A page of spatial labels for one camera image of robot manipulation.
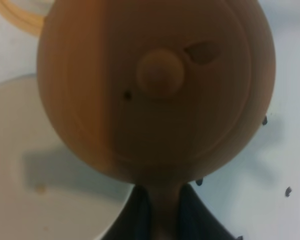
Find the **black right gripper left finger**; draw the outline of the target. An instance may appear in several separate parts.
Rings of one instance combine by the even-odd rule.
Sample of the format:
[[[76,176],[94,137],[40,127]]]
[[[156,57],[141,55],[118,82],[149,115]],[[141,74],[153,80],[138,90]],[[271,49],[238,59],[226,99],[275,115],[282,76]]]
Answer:
[[[123,210],[103,240],[150,240],[151,204],[147,191],[141,186],[132,189]]]

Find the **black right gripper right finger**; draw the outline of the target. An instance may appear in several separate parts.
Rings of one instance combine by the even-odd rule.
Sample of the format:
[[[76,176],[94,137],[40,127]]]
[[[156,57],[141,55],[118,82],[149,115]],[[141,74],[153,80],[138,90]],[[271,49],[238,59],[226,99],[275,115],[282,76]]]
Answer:
[[[179,240],[239,240],[208,210],[190,184],[182,187],[178,210]]]

